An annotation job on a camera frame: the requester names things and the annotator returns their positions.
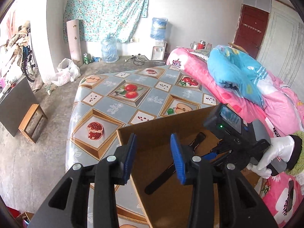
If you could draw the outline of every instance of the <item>teal floral fabric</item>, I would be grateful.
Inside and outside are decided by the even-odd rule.
[[[68,0],[63,16],[63,35],[67,41],[66,22],[79,19],[81,41],[100,42],[113,35],[124,43],[133,36],[141,17],[147,17],[148,0]]]

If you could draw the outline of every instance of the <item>brown wooden door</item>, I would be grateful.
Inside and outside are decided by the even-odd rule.
[[[256,59],[266,31],[269,13],[261,9],[243,5],[239,28],[234,43],[242,46]]]

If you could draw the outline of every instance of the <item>gloved hand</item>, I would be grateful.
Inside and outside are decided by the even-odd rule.
[[[248,170],[252,170],[254,173],[265,179],[268,179],[272,173],[270,169],[266,168],[266,166],[269,165],[276,157],[288,162],[295,144],[293,138],[289,135],[285,137],[270,138],[270,140],[271,146],[266,150],[258,165],[253,165],[251,163],[247,165]]]

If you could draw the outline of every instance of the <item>white door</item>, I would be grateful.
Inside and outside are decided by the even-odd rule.
[[[304,23],[290,7],[272,0],[257,60],[304,100]]]

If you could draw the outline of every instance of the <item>blue blanket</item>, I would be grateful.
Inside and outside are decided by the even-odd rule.
[[[244,98],[263,108],[257,83],[268,73],[258,61],[237,49],[218,45],[210,52],[207,64],[217,85],[237,88]]]

